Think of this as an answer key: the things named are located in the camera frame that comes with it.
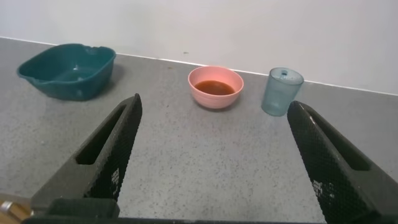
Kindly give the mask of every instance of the white wall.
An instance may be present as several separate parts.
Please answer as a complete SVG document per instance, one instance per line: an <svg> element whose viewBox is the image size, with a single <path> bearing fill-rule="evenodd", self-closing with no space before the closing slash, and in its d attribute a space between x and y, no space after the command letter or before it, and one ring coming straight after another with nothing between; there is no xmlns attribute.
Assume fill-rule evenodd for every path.
<svg viewBox="0 0 398 224"><path fill-rule="evenodd" d="M0 0L0 36L398 94L398 0Z"/></svg>

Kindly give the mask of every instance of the translucent blue cup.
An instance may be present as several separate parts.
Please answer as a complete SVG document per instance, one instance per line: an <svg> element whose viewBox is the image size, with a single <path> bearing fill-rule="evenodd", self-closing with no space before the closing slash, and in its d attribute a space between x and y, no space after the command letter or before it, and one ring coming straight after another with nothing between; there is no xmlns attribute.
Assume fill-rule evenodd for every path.
<svg viewBox="0 0 398 224"><path fill-rule="evenodd" d="M298 72L288 68L273 68L269 72L262 110L272 116L286 114L303 82L304 78Z"/></svg>

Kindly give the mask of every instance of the teal plastic basin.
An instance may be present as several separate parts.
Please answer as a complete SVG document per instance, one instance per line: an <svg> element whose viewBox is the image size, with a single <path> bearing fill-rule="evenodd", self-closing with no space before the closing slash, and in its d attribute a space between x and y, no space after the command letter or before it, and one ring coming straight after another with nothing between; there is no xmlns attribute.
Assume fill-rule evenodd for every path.
<svg viewBox="0 0 398 224"><path fill-rule="evenodd" d="M107 47L63 44L23 63L17 74L49 97L89 100L109 82L115 57Z"/></svg>

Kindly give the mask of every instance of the speckled surface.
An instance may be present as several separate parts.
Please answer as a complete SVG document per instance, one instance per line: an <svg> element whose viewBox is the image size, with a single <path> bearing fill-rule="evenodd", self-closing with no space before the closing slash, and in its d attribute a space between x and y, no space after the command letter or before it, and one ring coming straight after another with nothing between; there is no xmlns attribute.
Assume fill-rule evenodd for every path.
<svg viewBox="0 0 398 224"><path fill-rule="evenodd" d="M0 198L29 201L123 99L143 116L119 206L123 217L323 222L285 116L265 114L267 77L241 73L229 110L193 102L193 65L116 57L112 82L87 102L47 98L15 70L46 45L0 39ZM310 105L398 180L398 97L305 83Z"/></svg>

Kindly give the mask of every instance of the pink bowl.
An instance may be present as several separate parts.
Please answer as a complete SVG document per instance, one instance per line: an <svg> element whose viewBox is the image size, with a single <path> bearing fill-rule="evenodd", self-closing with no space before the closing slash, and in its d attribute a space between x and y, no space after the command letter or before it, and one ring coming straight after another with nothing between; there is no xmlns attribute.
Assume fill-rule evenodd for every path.
<svg viewBox="0 0 398 224"><path fill-rule="evenodd" d="M195 88L195 85L207 80L215 80L228 84L234 89L233 94L211 95ZM225 108L231 105L243 89L243 79L236 72L217 66L199 67L189 74L188 82L193 98L202 106L211 109Z"/></svg>

